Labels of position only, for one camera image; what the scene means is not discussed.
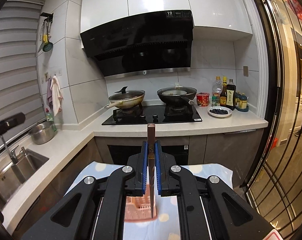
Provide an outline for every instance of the white countertop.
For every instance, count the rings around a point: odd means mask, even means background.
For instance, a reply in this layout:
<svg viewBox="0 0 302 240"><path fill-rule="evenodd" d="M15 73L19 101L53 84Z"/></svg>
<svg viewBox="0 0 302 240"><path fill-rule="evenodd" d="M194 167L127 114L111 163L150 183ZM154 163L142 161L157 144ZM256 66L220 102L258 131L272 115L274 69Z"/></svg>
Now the white countertop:
<svg viewBox="0 0 302 240"><path fill-rule="evenodd" d="M155 135L167 137L225 133L265 128L268 125L267 121L250 111L242 113L234 110L229 117L215 118L207 113L207 107L196 108L202 122L157 124ZM94 136L147 137L146 124L101 125L112 115L112 111L109 109L81 131L59 130L51 141L42 145L32 142L26 147L49 160L25 182L3 209L3 225L10 234L46 186Z"/></svg>

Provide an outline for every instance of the metal screw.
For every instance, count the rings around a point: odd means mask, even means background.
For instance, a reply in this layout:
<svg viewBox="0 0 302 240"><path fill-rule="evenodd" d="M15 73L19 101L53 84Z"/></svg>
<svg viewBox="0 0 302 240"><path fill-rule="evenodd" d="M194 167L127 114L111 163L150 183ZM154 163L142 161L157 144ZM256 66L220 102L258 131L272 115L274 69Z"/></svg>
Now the metal screw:
<svg viewBox="0 0 302 240"><path fill-rule="evenodd" d="M218 183L220 181L220 179L217 176L211 176L210 177L210 181L212 183Z"/></svg>
<svg viewBox="0 0 302 240"><path fill-rule="evenodd" d="M178 166L178 165L173 165L173 166L171 167L171 171L179 172L179 171L181 171L181 167Z"/></svg>
<svg viewBox="0 0 302 240"><path fill-rule="evenodd" d="M93 177L86 177L85 179L84 179L84 183L85 184L91 184L91 183L93 183L94 182L94 178Z"/></svg>
<svg viewBox="0 0 302 240"><path fill-rule="evenodd" d="M122 171L125 172L125 173L129 173L132 171L132 167L131 166L124 166L122 168Z"/></svg>

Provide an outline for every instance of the faucet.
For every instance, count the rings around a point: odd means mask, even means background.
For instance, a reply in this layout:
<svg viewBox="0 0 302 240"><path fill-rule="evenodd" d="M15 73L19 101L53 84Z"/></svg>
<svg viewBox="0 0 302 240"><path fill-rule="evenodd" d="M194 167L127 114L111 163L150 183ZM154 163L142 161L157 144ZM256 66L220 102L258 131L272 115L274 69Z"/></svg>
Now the faucet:
<svg viewBox="0 0 302 240"><path fill-rule="evenodd" d="M8 153L9 156L10 156L10 159L12 160L12 162L13 162L14 164L17 164L17 163L18 163L18 159L17 159L16 153L15 153L15 150L17 149L17 147L18 147L19 145L16 146L12 151L10 151L9 148L8 148L8 146L7 146L7 144L6 144L6 141L5 141L4 137L3 137L2 135L0 135L0 138L1 138L2 142L3 142L3 145L4 145L4 147L5 147L6 151L7 151L7 153Z"/></svg>

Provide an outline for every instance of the stainless steel sink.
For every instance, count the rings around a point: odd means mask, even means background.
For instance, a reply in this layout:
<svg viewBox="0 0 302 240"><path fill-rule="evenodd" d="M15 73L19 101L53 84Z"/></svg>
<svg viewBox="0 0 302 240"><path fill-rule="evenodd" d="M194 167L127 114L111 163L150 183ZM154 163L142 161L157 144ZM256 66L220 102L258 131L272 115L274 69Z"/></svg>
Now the stainless steel sink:
<svg viewBox="0 0 302 240"><path fill-rule="evenodd" d="M18 156L18 163L10 162L0 171L0 209L6 205L15 192L29 179L49 158L26 149L25 155Z"/></svg>

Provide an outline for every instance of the wok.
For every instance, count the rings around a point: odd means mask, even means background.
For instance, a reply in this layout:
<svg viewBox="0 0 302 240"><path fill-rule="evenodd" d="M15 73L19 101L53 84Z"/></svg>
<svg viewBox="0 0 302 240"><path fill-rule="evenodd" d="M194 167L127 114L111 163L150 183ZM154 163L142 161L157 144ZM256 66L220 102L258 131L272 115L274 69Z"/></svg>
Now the wok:
<svg viewBox="0 0 302 240"><path fill-rule="evenodd" d="M174 83L175 87L163 88L158 90L157 94L160 100L170 106L193 105L193 99L196 95L196 89L191 87L181 87Z"/></svg>
<svg viewBox="0 0 302 240"><path fill-rule="evenodd" d="M109 109L111 107L118 107L121 109L131 108L140 104L145 95L143 90L128 90L127 87L121 88L120 91L115 92L116 94L109 97L110 104L104 108Z"/></svg>

